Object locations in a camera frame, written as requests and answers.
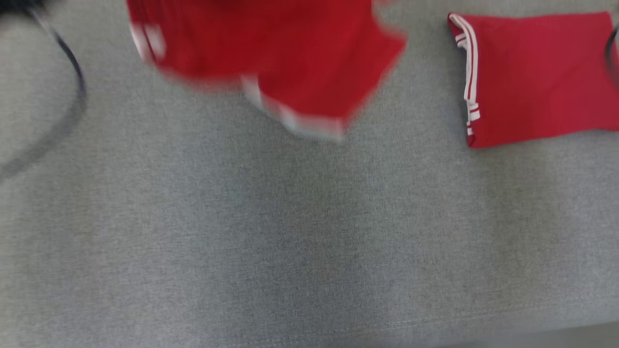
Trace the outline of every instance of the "blurred red cloth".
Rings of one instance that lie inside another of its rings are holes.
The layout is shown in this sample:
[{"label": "blurred red cloth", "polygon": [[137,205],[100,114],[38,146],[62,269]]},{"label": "blurred red cloth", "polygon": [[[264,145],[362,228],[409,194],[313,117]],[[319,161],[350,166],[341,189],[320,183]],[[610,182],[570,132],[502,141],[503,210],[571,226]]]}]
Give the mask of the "blurred red cloth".
[{"label": "blurred red cloth", "polygon": [[290,130],[342,136],[405,48],[372,0],[127,0],[142,59],[194,82],[242,82]]},{"label": "blurred red cloth", "polygon": [[619,130],[619,91],[604,60],[610,14],[449,14],[448,23],[467,51],[469,146]]}]

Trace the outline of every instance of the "red garment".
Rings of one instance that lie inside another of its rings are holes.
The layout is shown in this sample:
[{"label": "red garment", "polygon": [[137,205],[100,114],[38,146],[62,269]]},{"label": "red garment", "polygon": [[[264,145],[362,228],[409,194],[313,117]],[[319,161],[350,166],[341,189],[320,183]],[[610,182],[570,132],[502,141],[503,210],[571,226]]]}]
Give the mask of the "red garment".
[{"label": "red garment", "polygon": [[290,130],[340,138],[402,52],[372,0],[127,0],[142,59],[194,82],[242,82]]},{"label": "red garment", "polygon": [[448,23],[467,51],[469,146],[619,130],[619,91],[604,61],[613,30],[608,13],[450,14]]}]

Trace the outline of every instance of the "red fabric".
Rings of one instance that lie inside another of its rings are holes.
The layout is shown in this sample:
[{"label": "red fabric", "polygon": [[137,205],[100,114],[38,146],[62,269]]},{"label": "red fabric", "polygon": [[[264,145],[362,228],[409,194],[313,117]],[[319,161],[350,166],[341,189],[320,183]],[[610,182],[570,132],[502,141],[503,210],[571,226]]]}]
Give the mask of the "red fabric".
[{"label": "red fabric", "polygon": [[619,92],[604,61],[608,13],[450,14],[448,23],[467,50],[469,146],[619,130]]},{"label": "red fabric", "polygon": [[[127,4],[134,26],[160,28],[165,55],[154,54],[149,37],[146,59],[164,71],[193,82],[256,78],[269,100],[344,126],[405,46],[403,35],[379,28],[372,0]],[[263,106],[278,113],[271,104]]]}]

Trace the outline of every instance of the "white trim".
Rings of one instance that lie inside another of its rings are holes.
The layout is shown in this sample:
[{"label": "white trim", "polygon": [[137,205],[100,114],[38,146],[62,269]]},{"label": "white trim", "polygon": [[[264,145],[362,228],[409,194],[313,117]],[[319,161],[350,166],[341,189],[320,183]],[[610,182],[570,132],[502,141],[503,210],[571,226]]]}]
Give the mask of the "white trim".
[{"label": "white trim", "polygon": [[133,37],[133,42],[136,44],[137,52],[140,54],[140,58],[143,61],[150,61],[150,48],[149,42],[146,40],[146,36],[144,36],[144,31],[141,25],[131,24],[129,26],[129,30],[131,31],[131,37]]},{"label": "white trim", "polygon": [[150,42],[150,47],[153,49],[153,53],[157,59],[162,59],[165,57],[166,45],[165,39],[163,38],[163,33],[161,32],[161,27],[145,25],[144,31],[146,32],[146,37]]},{"label": "white trim", "polygon": [[471,24],[469,24],[461,16],[457,14],[451,14],[449,16],[449,19],[460,29],[462,29],[464,31],[463,34],[466,36],[467,44],[461,45],[464,46],[467,50],[467,85],[464,91],[464,98],[471,103],[475,103],[477,99],[477,73],[479,65],[479,49],[477,47],[477,36],[475,34],[475,31],[473,30],[473,26],[471,26]]},{"label": "white trim", "polygon": [[466,38],[466,34],[465,34],[465,33],[462,33],[462,34],[456,35],[456,42],[460,41],[460,40],[461,40],[461,39],[463,39],[463,38]]},{"label": "white trim", "polygon": [[304,115],[284,103],[268,97],[260,90],[256,77],[243,76],[241,84],[245,97],[269,116],[277,118],[291,133],[322,140],[344,139],[341,120],[318,115]]},{"label": "white trim", "polygon": [[449,15],[449,20],[463,33],[456,35],[456,43],[464,48],[467,53],[466,61],[466,86],[464,87],[464,100],[467,103],[467,134],[473,135],[471,123],[481,118],[479,104],[477,103],[477,75],[479,70],[479,47],[477,35],[470,23],[457,14]]}]

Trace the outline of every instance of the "red shorts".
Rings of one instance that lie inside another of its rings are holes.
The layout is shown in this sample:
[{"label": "red shorts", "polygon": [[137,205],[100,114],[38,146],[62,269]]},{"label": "red shorts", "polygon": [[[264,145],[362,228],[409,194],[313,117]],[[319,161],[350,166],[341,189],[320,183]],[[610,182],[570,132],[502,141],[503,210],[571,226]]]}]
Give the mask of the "red shorts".
[{"label": "red shorts", "polygon": [[127,0],[143,60],[193,82],[241,82],[291,131],[340,138],[405,47],[372,0]]},{"label": "red shorts", "polygon": [[619,90],[604,60],[613,30],[608,13],[523,19],[452,13],[448,23],[467,55],[469,146],[619,130]]}]

